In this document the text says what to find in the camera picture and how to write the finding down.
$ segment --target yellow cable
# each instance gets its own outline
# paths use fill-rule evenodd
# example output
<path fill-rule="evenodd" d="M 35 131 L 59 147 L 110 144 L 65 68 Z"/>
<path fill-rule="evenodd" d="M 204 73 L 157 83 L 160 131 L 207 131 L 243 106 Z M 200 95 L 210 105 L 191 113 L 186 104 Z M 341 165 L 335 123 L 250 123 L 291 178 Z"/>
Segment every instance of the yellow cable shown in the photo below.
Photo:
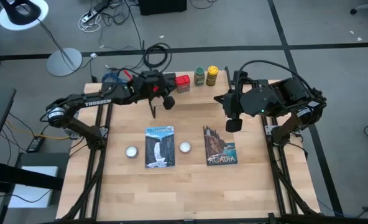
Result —
<path fill-rule="evenodd" d="M 6 124 L 10 128 L 12 128 L 13 130 L 15 130 L 15 131 L 17 131 L 19 133 L 24 133 L 24 134 L 30 134 L 30 135 L 32 135 L 32 132 L 30 132 L 30 131 L 16 129 L 8 120 L 6 120 Z M 66 137 L 54 137 L 54 136 L 46 136 L 46 135 L 43 135 L 43 134 L 35 134 L 35 137 L 43 137 L 43 138 L 55 139 L 55 140 L 66 140 L 66 139 L 69 139 L 70 138 L 69 136 L 66 136 Z"/>
<path fill-rule="evenodd" d="M 45 136 L 43 134 L 36 134 L 35 137 L 43 137 L 43 138 L 47 138 L 47 139 L 56 139 L 56 140 L 66 140 L 69 139 L 70 137 L 54 137 L 54 136 Z"/>

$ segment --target lamp base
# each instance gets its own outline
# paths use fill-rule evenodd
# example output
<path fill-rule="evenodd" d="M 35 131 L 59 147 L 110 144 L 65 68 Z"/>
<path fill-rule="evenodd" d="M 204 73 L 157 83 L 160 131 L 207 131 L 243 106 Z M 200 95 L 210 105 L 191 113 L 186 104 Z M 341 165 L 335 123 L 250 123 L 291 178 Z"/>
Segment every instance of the lamp base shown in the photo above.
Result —
<path fill-rule="evenodd" d="M 82 64 L 82 54 L 79 50 L 73 48 L 63 49 L 69 59 L 64 56 L 60 50 L 54 52 L 47 59 L 47 71 L 57 77 L 64 77 L 77 71 Z"/>

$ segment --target waterfall postcard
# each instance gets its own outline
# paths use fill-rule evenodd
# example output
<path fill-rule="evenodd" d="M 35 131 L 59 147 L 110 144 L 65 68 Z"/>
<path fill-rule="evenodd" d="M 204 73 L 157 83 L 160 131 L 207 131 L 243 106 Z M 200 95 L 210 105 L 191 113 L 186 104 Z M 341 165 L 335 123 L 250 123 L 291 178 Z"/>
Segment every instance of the waterfall postcard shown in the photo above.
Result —
<path fill-rule="evenodd" d="M 174 127 L 147 128 L 145 130 L 145 168 L 174 165 Z"/>
<path fill-rule="evenodd" d="M 203 126 L 203 136 L 206 148 L 206 163 L 208 166 L 237 164 L 234 136 L 225 130 L 220 134 L 213 127 Z"/>

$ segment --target white candle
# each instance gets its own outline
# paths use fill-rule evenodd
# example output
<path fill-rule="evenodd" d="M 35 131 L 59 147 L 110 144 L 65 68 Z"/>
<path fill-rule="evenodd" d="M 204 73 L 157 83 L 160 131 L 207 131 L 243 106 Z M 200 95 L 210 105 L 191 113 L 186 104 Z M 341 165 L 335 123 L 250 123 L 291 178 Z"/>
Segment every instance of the white candle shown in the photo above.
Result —
<path fill-rule="evenodd" d="M 129 146 L 126 148 L 126 156 L 129 158 L 136 158 L 137 157 L 137 148 L 134 146 Z"/>
<path fill-rule="evenodd" d="M 189 152 L 191 150 L 191 144 L 189 142 L 182 142 L 180 144 L 181 152 Z"/>

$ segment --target jar with yellow lid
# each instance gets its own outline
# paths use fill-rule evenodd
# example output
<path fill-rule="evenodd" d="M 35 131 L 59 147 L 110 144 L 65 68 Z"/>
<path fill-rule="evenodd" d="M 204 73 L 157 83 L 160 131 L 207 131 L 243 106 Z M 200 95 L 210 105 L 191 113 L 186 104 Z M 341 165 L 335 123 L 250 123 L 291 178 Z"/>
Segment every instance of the jar with yellow lid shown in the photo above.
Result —
<path fill-rule="evenodd" d="M 208 77 L 206 78 L 206 84 L 208 86 L 214 86 L 216 84 L 218 73 L 219 68 L 217 66 L 212 65 L 208 68 Z"/>

